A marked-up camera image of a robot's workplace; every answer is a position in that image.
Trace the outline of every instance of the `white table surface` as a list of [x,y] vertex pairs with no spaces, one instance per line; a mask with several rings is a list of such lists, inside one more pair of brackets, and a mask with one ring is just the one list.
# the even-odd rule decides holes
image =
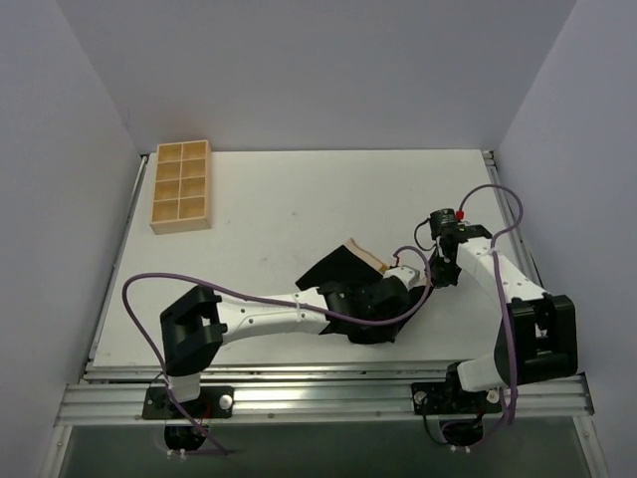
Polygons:
[[[155,163],[153,154],[106,304],[95,368],[157,366],[121,303],[121,285],[133,274],[188,274],[255,295],[293,292],[301,274],[350,237],[389,262],[397,247],[412,244],[415,224],[430,212],[457,208],[469,189],[490,182],[477,150],[213,152],[212,229],[157,236],[149,226]],[[504,227],[492,190],[475,194],[465,210],[466,219],[492,232]],[[421,232],[429,244],[428,227]],[[510,240],[499,249],[515,262]],[[411,253],[403,263],[419,266]],[[154,279],[132,286],[131,304],[160,346],[160,312],[190,287]],[[395,344],[269,336],[222,348],[214,364],[472,359],[493,349],[499,323],[498,309],[461,275],[458,287],[434,292]]]

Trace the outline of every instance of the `brown object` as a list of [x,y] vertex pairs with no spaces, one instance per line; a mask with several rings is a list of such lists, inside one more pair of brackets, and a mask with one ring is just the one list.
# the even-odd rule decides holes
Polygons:
[[209,229],[210,180],[208,141],[160,144],[150,213],[155,234]]
[[349,252],[355,255],[358,259],[366,262],[369,267],[375,269],[380,274],[384,274],[385,272],[389,270],[389,266],[387,264],[382,262],[380,259],[374,256],[371,252],[366,251],[365,249],[360,247],[358,244],[356,244],[356,241],[354,241],[352,238],[345,241],[343,243],[343,246],[345,246],[347,250],[349,250]]

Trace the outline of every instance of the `white wall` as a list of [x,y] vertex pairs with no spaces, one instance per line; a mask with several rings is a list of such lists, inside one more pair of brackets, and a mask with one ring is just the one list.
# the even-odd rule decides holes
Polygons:
[[0,469],[34,476],[97,320],[139,158],[58,6],[0,15]]
[[574,0],[58,0],[140,148],[497,146]]
[[577,307],[613,477],[637,469],[637,2],[579,0],[500,148],[539,270]]

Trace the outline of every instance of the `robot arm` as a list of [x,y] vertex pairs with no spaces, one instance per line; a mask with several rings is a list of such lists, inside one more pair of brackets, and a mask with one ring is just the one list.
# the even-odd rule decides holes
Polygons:
[[[429,217],[436,251],[432,256],[434,287],[456,285],[461,271],[473,277],[495,305],[498,294],[492,235],[480,225],[458,221],[453,209]],[[575,309],[566,296],[552,296],[534,284],[509,259],[499,254],[500,275],[514,331],[517,384],[532,383],[577,372]],[[510,361],[504,327],[494,351],[481,358],[450,366],[451,388],[478,392],[511,384]]]
[[[465,271],[500,306],[491,233],[483,226],[460,222],[453,209],[433,212],[429,223],[436,241],[429,261],[433,286],[455,286],[461,271]],[[577,372],[577,344],[572,302],[565,296],[551,296],[509,259],[502,255],[499,259],[504,300],[514,331],[517,384],[573,375]],[[389,269],[373,285],[327,283],[265,299],[382,321],[410,309],[409,291],[419,279],[417,270],[403,266]],[[222,298],[210,289],[195,287],[161,314],[168,380],[178,401],[192,400],[199,395],[201,371],[222,345],[291,332],[346,334],[348,328],[341,325],[341,321],[333,321],[321,312]],[[446,380],[450,399],[511,385],[510,370],[509,347],[501,325],[492,353],[450,365]]]
[[[373,285],[327,283],[302,292],[263,298],[315,306],[364,320],[382,321],[408,311],[409,291],[420,273],[407,266],[387,270]],[[194,287],[161,313],[167,379],[179,402],[199,396],[201,371],[220,347],[241,339],[272,334],[346,334],[330,318],[306,308],[247,302]]]

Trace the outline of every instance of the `metal frame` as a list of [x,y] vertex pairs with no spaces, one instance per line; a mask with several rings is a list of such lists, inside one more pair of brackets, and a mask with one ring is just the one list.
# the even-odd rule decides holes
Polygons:
[[40,469],[40,478],[57,478],[60,475],[71,431],[73,431],[72,426],[55,426],[53,428],[49,449]]
[[[131,194],[130,208],[121,243],[112,266],[105,304],[113,292],[115,276],[145,175],[147,156],[141,165]],[[500,184],[493,156],[485,158],[491,180]],[[513,223],[509,203],[497,191],[501,212],[507,224]],[[519,231],[512,245],[520,269],[539,282],[532,256]],[[90,361],[82,383],[68,386],[54,429],[54,437],[42,468],[43,477],[58,476],[73,426],[157,425],[142,420],[145,392],[159,372],[158,367],[93,367],[97,344],[104,327],[103,308],[93,340]],[[339,363],[289,366],[211,366],[202,382],[235,387],[233,417],[213,420],[218,425],[246,423],[322,423],[348,421],[421,420],[413,412],[410,385],[416,381],[440,381],[445,361],[393,363]],[[603,454],[590,414],[592,402],[584,375],[520,387],[520,417],[571,416],[593,477],[606,478]],[[428,416],[439,420],[441,416]],[[183,423],[169,420],[160,423]]]
[[119,264],[121,263],[121,256],[123,256],[123,248],[126,245],[126,239],[128,238],[128,231],[130,231],[130,224],[132,223],[132,215],[135,212],[137,205],[137,199],[139,198],[139,191],[141,190],[141,183],[146,174],[146,166],[148,165],[148,155],[141,157],[141,163],[137,170],[137,176],[135,183],[132,187],[132,193],[130,194],[130,201],[128,202],[128,214],[126,215],[126,222],[124,224],[121,240],[117,246],[117,253],[115,254],[115,260],[112,263],[110,269],[110,277],[108,278],[108,285],[106,286],[106,292],[102,299],[100,307],[100,317],[96,325],[96,332],[93,336],[93,342],[91,343],[91,350],[89,351],[89,360],[93,360],[98,350],[98,344],[100,343],[100,337],[102,336],[102,330],[104,329],[104,323],[106,321],[106,312],[108,311],[108,302],[110,302],[110,296],[112,295],[112,289],[115,287],[115,278],[117,277],[117,271],[119,270]]
[[[206,377],[204,384],[225,384],[235,389],[232,418],[212,420],[228,425],[420,420],[422,417],[413,411],[410,385],[414,381],[440,381],[441,378],[406,377],[398,372],[385,379],[336,379],[330,374],[312,380],[229,381],[212,376]],[[583,381],[583,376],[574,376],[521,387],[517,416],[588,416],[591,404]],[[69,386],[58,425],[156,425],[157,421],[141,419],[148,387],[149,383]],[[177,419],[159,423],[185,422]]]

